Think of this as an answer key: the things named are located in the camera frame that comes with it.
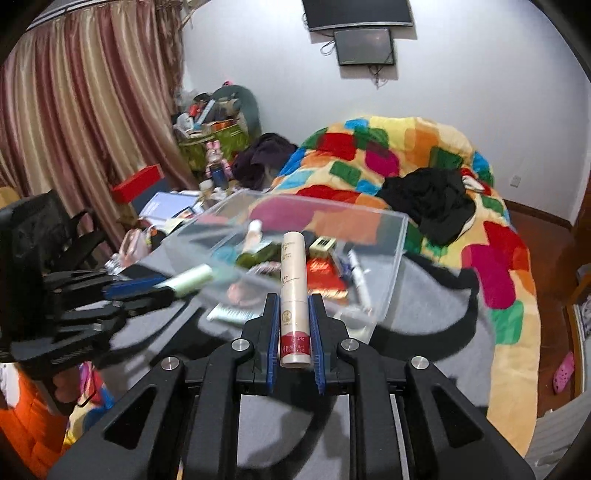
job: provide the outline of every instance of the dark garment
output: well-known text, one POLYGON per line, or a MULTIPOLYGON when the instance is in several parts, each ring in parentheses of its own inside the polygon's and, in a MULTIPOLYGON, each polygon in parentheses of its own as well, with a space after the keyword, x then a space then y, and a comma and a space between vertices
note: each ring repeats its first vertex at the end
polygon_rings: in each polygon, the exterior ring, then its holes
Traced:
POLYGON ((476 212, 459 170, 419 168, 405 177, 390 177, 377 196, 407 213, 434 245, 452 243, 476 212))
POLYGON ((249 148, 236 156, 232 163, 232 174, 243 187, 262 190, 265 167, 279 172, 296 150, 297 146, 281 135, 261 135, 249 148))

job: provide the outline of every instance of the white cap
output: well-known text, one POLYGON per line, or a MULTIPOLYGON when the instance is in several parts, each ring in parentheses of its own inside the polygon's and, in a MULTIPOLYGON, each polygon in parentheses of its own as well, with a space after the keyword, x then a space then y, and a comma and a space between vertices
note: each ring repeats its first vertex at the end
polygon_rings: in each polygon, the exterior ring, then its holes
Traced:
POLYGON ((209 190, 210 188, 213 187, 213 182, 211 180, 203 180, 200 184, 199 184, 199 189, 201 191, 204 190, 209 190))
POLYGON ((248 225, 248 231, 249 232, 261 233, 262 232, 262 222, 260 220, 253 220, 248 225))

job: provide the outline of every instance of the curtain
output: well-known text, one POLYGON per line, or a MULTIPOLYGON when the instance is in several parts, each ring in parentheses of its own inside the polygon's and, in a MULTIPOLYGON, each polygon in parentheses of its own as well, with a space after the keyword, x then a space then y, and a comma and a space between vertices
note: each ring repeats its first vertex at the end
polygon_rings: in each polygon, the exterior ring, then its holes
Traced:
POLYGON ((196 186, 171 133, 156 16, 153 0, 69 13, 25 33, 0 69, 0 181, 55 189, 72 215, 94 208, 117 245, 109 186, 154 164, 196 186))
MULTIPOLYGON (((183 2, 181 0, 155 0, 156 6, 156 28, 164 73, 166 75, 166 86, 168 97, 173 100, 177 89, 183 82, 183 32, 181 12, 183 2)), ((169 106, 171 114, 176 113, 174 101, 169 106)))

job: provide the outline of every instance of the red label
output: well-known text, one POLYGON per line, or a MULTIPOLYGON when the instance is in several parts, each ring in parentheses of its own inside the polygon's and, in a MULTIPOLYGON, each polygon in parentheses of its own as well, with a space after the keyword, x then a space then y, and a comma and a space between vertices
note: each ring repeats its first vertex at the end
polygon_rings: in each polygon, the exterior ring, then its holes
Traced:
POLYGON ((281 336, 281 358, 290 353, 310 354, 310 335, 304 332, 290 332, 281 336))

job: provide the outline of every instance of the baseboard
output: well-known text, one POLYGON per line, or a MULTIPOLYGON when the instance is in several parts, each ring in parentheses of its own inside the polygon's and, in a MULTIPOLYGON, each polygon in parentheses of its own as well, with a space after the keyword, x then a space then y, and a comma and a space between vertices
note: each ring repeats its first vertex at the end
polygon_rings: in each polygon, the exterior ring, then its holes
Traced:
POLYGON ((546 222, 555 223, 556 225, 563 226, 568 230, 573 227, 567 219, 552 215, 548 212, 542 212, 542 210, 538 210, 537 208, 528 207, 527 205, 522 205, 510 200, 505 200, 505 204, 509 210, 513 210, 514 212, 524 213, 525 215, 536 217, 546 222))

